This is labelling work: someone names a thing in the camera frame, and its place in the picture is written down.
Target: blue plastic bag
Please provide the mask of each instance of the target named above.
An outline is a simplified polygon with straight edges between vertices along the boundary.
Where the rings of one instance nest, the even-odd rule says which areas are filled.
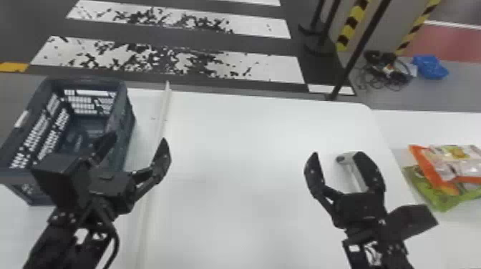
[[[427,79],[442,79],[450,74],[440,64],[435,55],[414,55],[412,63],[417,66],[419,73]]]

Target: black cable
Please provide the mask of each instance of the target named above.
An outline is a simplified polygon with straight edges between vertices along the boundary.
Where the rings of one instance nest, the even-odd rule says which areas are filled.
[[[359,89],[367,90],[367,89],[389,89],[393,92],[401,91],[411,80],[412,73],[407,64],[403,61],[396,60],[399,62],[404,69],[406,70],[407,74],[404,74],[407,77],[407,83],[401,83],[395,79],[389,78],[383,72],[380,72],[374,68],[372,64],[365,64],[363,67],[356,68],[359,70],[359,73],[356,77],[356,84]],[[403,73],[401,69],[395,68],[396,72]]]
[[[120,248],[119,234],[117,233],[117,230],[115,228],[112,231],[113,231],[112,237],[114,239],[114,250],[112,251],[112,254],[110,254],[110,257],[107,260],[107,262],[105,263],[104,269],[108,269],[111,266],[111,264],[114,262],[115,258],[117,257],[117,254]]]

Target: white stripe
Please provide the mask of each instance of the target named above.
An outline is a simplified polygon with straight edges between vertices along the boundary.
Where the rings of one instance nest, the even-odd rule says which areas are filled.
[[[266,6],[281,6],[281,3],[279,2],[279,0],[216,0],[216,1],[232,1],[232,2],[247,3],[247,4],[266,5]]]
[[[471,29],[471,30],[481,30],[480,25],[474,24],[458,24],[457,22],[448,22],[448,21],[425,21],[425,24],[429,25],[437,25],[437,26],[446,26],[446,27],[454,27],[454,28],[462,28],[462,29]]]
[[[215,31],[225,34],[291,38],[287,23],[283,19],[107,1],[80,0],[69,12],[67,18],[139,26]]]
[[[309,92],[312,93],[322,93],[322,94],[330,94],[334,89],[334,86],[331,85],[318,85],[318,84],[308,84],[307,87],[309,88]],[[354,90],[352,87],[345,86],[341,88],[339,94],[342,95],[354,95]]]
[[[304,84],[297,57],[51,36],[35,65]]]

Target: black plastic basket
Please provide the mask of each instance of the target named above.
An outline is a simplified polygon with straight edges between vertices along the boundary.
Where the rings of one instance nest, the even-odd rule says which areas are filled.
[[[0,182],[29,205],[51,205],[29,168],[50,152],[81,154],[115,131],[101,166],[122,170],[135,123],[127,88],[114,79],[45,79],[0,149]]]

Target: black pole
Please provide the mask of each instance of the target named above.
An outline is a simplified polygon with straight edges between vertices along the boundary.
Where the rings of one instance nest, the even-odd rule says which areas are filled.
[[[332,3],[331,11],[327,16],[326,26],[324,27],[322,34],[319,37],[319,40],[317,41],[317,44],[319,46],[323,46],[324,43],[326,42],[326,39],[329,36],[329,30],[331,29],[332,23],[334,22],[334,17],[336,16],[337,10],[339,9],[340,5],[341,5],[341,0],[334,0],[334,2]]]
[[[381,21],[381,18],[383,17],[390,3],[391,3],[391,0],[382,0],[381,4],[376,10],[376,13],[374,13],[372,20],[369,23],[366,31],[362,35],[362,38],[359,41],[359,44],[357,45],[356,50],[354,50],[354,53],[349,59],[349,62],[346,65],[344,73],[340,76],[339,80],[337,81],[337,84],[334,87],[334,90],[328,95],[327,100],[334,101],[335,99],[337,99],[337,96],[341,91],[341,88],[344,85],[344,82],[346,81],[346,79],[348,79],[349,74],[354,68],[354,65],[356,65],[357,60],[359,59],[362,52],[364,51],[364,48],[366,47],[367,42],[371,38],[372,33],[374,33],[374,30],[376,29],[377,24],[379,24],[379,22]]]
[[[336,13],[341,5],[341,0],[334,0],[332,2],[331,10],[329,11],[329,15],[327,16],[326,23],[324,24],[324,28],[322,29],[321,34],[319,35],[318,39],[310,38],[306,40],[304,44],[304,48],[312,55],[325,57],[330,56],[336,53],[336,48],[333,44],[328,44],[328,46],[324,46],[326,40],[329,37],[329,30],[331,29],[332,23],[334,22],[334,18],[336,17]]]
[[[321,19],[321,12],[324,7],[324,3],[326,3],[326,0],[319,0],[319,2],[317,3],[316,10],[312,15],[311,23],[309,24],[308,28],[304,27],[302,24],[298,25],[298,29],[301,33],[306,35],[319,33],[318,31],[316,31],[316,26],[319,23],[319,20]]]

